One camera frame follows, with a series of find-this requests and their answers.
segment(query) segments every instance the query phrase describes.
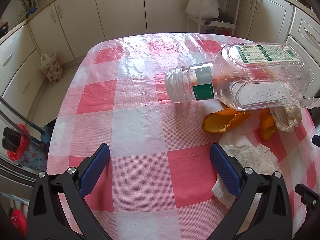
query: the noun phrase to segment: blue gripper pad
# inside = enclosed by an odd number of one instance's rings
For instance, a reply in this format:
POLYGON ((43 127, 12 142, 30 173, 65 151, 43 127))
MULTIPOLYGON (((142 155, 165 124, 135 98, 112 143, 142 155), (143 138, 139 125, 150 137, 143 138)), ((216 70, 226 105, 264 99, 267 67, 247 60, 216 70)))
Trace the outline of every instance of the blue gripper pad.
POLYGON ((319 135, 314 135, 312 137, 312 143, 318 147, 320 147, 320 136, 319 135))
POLYGON ((217 144, 211 145, 210 159, 228 192, 238 197, 241 193, 240 178, 217 144))
POLYGON ((110 149, 109 146, 105 144, 81 177, 81 187, 79 189, 79 193, 82 197, 85 197, 92 192, 104 167, 109 162, 109 159, 110 149))

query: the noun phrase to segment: bottle label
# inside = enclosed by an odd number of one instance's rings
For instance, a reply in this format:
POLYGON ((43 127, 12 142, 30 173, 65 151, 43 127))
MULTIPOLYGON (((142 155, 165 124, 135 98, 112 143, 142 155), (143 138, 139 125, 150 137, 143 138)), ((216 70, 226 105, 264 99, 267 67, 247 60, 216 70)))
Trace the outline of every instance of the bottle label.
POLYGON ((258 62, 300 61, 289 46, 282 45, 237 45, 239 60, 244 64, 258 62))
POLYGON ((196 100, 206 100, 214 98, 212 84, 197 85, 193 86, 192 88, 196 100))

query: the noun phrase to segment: plastic table cover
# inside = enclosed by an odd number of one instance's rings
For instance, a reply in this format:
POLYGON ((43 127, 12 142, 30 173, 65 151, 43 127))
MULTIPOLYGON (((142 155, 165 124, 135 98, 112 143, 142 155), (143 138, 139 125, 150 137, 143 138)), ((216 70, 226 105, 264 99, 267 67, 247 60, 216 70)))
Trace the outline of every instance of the plastic table cover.
MULTIPOLYGON (((167 69, 211 61, 224 44, 247 40, 212 34, 163 33, 102 42, 89 50, 63 100, 48 157, 49 174, 63 173, 91 156, 100 144, 111 161, 93 192, 85 197, 114 239, 206 239, 227 208, 211 189, 217 172, 209 147, 221 134, 202 131, 202 119, 223 109, 216 99, 172 103, 165 92, 167 69)), ((259 135, 260 111, 251 111, 234 140, 246 136, 278 158, 292 206, 294 232, 305 206, 294 186, 304 183, 319 193, 320 154, 316 134, 302 110, 294 132, 277 130, 268 141, 259 135)), ((63 208, 79 232, 63 194, 63 208)))

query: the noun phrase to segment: floral bag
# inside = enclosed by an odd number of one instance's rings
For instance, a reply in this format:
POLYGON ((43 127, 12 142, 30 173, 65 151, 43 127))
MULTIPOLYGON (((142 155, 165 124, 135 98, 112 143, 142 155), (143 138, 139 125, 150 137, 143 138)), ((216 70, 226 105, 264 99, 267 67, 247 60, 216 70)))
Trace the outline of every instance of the floral bag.
POLYGON ((64 76, 63 69, 57 61, 57 54, 55 53, 50 56, 42 54, 39 69, 52 84, 57 84, 64 76))

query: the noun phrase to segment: cabinet handle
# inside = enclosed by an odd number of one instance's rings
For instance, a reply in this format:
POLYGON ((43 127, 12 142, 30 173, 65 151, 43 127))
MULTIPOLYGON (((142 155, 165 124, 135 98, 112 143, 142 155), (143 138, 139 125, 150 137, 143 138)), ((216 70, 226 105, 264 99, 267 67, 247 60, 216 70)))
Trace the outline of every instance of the cabinet handle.
POLYGON ((258 13, 258 4, 259 4, 259 0, 257 0, 257 4, 256 4, 256 11, 258 13))
POLYGON ((7 57, 7 59, 3 62, 2 65, 4 66, 5 64, 7 64, 9 62, 9 60, 11 59, 11 57, 12 57, 12 54, 9 57, 7 57))
POLYGON ((53 10, 51 10, 51 19, 52 19, 54 22, 57 22, 57 21, 56 21, 56 16, 55 16, 55 14, 53 13, 53 10))
POLYGON ((58 15, 60 16, 60 19, 62 19, 62 12, 59 5, 57 6, 57 10, 58 10, 58 15))
POLYGON ((250 7, 250 10, 252 10, 252 0, 250 0, 250 2, 249 2, 249 7, 250 7))
POLYGON ((28 87, 28 85, 30 84, 30 81, 28 81, 28 83, 26 84, 26 86, 24 87, 24 90, 22 90, 22 93, 24 93, 28 87))
POLYGON ((306 33, 308 33, 312 38, 314 38, 314 39, 316 40, 316 42, 318 42, 319 45, 320 45, 320 41, 318 41, 318 40, 316 39, 316 37, 315 37, 310 31, 308 31, 306 28, 303 28, 303 29, 304 29, 304 31, 305 31, 306 33))

